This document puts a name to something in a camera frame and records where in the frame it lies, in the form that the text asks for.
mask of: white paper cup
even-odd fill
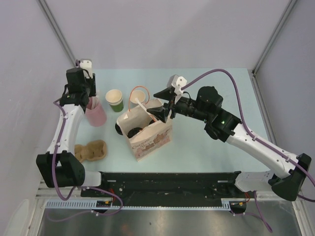
[[[130,96],[130,102],[132,103],[133,107],[138,106],[138,103],[136,101],[137,98],[138,98],[140,103],[143,103],[144,100],[146,99],[146,95],[141,90],[133,91],[131,96]]]
[[[123,94],[118,89],[109,90],[105,96],[114,112],[121,112],[124,108]]]

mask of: bag handle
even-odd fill
[[[138,85],[138,86],[134,87],[134,88],[131,90],[131,92],[130,92],[129,101],[128,101],[128,111],[130,111],[130,99],[131,99],[131,94],[132,94],[132,92],[133,92],[136,88],[144,88],[144,89],[148,92],[148,101],[147,101],[145,104],[147,104],[147,103],[150,101],[150,93],[149,93],[149,90],[148,90],[146,87],[144,87],[144,86]],[[154,116],[153,116],[153,115],[150,115],[150,114],[147,112],[147,110],[145,109],[145,107],[144,107],[143,105],[142,105],[141,107],[145,110],[145,112],[146,112],[149,116],[151,116],[151,118],[152,118],[154,121],[156,121],[156,119],[154,118]]]
[[[131,90],[131,92],[130,92],[129,101],[128,101],[128,111],[130,111],[130,99],[131,99],[131,94],[132,94],[132,92],[133,92],[136,88],[144,88],[144,89],[148,92],[148,101],[147,101],[145,104],[147,104],[147,103],[149,102],[149,100],[150,100],[150,93],[149,93],[149,90],[148,90],[146,87],[144,87],[144,86],[138,85],[138,86],[134,87],[134,88]]]

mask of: metal floor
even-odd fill
[[[39,236],[301,236],[291,202],[260,202],[262,212],[273,229],[269,233],[262,221],[252,216],[233,217],[228,211],[212,210],[123,210],[105,217],[79,215],[65,222],[53,223],[81,210],[46,209]],[[254,202],[247,212],[257,213]]]

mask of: white paper bag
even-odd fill
[[[143,104],[145,108],[162,105],[159,99],[153,99],[147,104]],[[149,125],[151,121],[152,117],[140,106],[123,113],[117,119],[117,124],[137,161],[172,140],[172,119],[168,118],[166,123],[158,120]],[[128,132],[136,127],[140,127],[142,130],[129,139]]]

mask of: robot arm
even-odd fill
[[[65,88],[68,88],[68,93],[64,92],[59,104],[55,103],[61,110],[56,133],[47,152],[37,156],[36,164],[48,187],[55,187],[52,165],[55,165],[59,187],[99,186],[101,174],[85,171],[84,166],[74,156],[79,124],[89,103],[89,97],[96,96],[92,62],[81,61],[80,68],[67,70],[66,77],[68,84]]]
[[[154,94],[154,97],[169,102],[164,103],[162,107],[147,109],[147,112],[163,122],[166,122],[169,112],[172,112],[171,118],[174,118],[179,113],[205,122],[204,129],[212,139],[219,139],[244,150],[266,165],[273,173],[241,173],[235,183],[240,190],[266,190],[271,188],[278,196],[294,201],[306,177],[305,174],[295,167],[294,164],[282,158],[256,139],[282,152],[306,171],[310,166],[311,158],[306,154],[297,156],[287,152],[250,130],[254,136],[252,138],[247,133],[241,120],[221,107],[223,98],[214,87],[200,88],[196,100],[182,97],[183,91],[181,88],[186,83],[187,81],[183,77],[172,76],[167,84],[167,89]],[[262,182],[264,182],[263,187],[259,189],[258,186]]]

